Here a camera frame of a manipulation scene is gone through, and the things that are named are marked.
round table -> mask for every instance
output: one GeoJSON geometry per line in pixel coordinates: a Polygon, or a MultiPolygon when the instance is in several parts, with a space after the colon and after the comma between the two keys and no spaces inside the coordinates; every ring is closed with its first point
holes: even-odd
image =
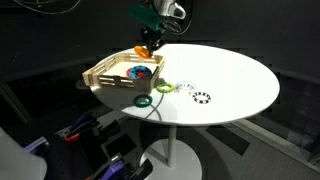
{"type": "MultiPolygon", "coordinates": [[[[134,53],[128,49],[119,53],[134,53]]],[[[114,110],[141,120],[170,125],[169,139],[154,142],[143,154],[154,168],[147,179],[200,180],[202,169],[196,153],[176,140],[177,125],[204,126],[223,124],[250,117],[270,106],[280,90],[276,76],[264,65],[232,51],[190,44],[168,44],[155,54],[164,56],[165,66],[159,76],[165,82],[187,82],[195,92],[210,96],[201,99],[192,94],[159,93],[149,95],[151,106],[137,108],[133,99],[142,92],[128,89],[91,87],[96,97],[114,110]]]]}

table pedestal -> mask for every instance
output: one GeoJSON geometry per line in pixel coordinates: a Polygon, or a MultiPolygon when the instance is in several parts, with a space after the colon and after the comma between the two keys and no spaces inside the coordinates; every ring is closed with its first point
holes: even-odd
{"type": "Polygon", "coordinates": [[[187,144],[176,140],[176,132],[176,126],[171,126],[169,139],[154,142],[142,155],[140,164],[148,158],[153,165],[153,172],[146,180],[201,180],[197,154],[187,144]]]}

wooden crate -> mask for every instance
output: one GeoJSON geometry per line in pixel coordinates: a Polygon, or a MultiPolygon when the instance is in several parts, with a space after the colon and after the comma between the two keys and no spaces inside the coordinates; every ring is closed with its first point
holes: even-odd
{"type": "Polygon", "coordinates": [[[136,54],[122,53],[104,59],[91,69],[82,73],[82,76],[87,86],[130,88],[137,91],[151,92],[164,64],[165,59],[159,55],[154,55],[151,59],[143,59],[136,54]],[[124,72],[105,75],[118,63],[147,63],[156,65],[156,68],[150,78],[143,79],[130,79],[121,76],[120,74],[124,72]]]}

